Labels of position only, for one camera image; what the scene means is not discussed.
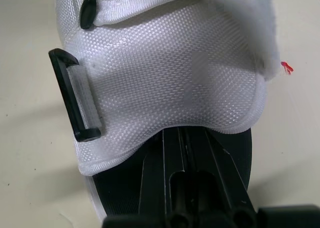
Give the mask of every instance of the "black plastic mount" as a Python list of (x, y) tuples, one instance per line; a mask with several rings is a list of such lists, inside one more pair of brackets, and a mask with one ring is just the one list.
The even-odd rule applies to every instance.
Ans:
[(78, 142), (86, 142), (101, 137), (98, 128), (86, 129), (80, 109), (72, 88), (67, 68), (71, 65), (79, 65), (78, 60), (62, 49), (54, 49), (49, 52), (54, 73), (58, 81), (63, 101), (71, 122), (75, 139)]
[(202, 127), (163, 130), (143, 163), (139, 214), (103, 228), (319, 228), (315, 206), (255, 212), (230, 154)]

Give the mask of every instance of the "white mesh fabric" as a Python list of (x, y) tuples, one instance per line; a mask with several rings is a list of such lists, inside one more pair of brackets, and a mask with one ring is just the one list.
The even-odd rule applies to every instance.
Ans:
[(75, 143), (82, 174), (120, 164), (167, 127), (239, 133), (260, 117), (265, 79), (230, 14), (208, 10), (202, 0), (178, 0), (84, 31), (78, 16), (66, 22), (74, 22), (74, 10), (57, 0), (64, 49), (86, 68), (91, 92), (73, 88), (93, 99), (102, 130), (98, 140)]
[(266, 80), (273, 78), (279, 71), (280, 61), (271, 0), (213, 1), (222, 4), (225, 10), (240, 23), (242, 32), (248, 37), (250, 50), (261, 62), (259, 71)]

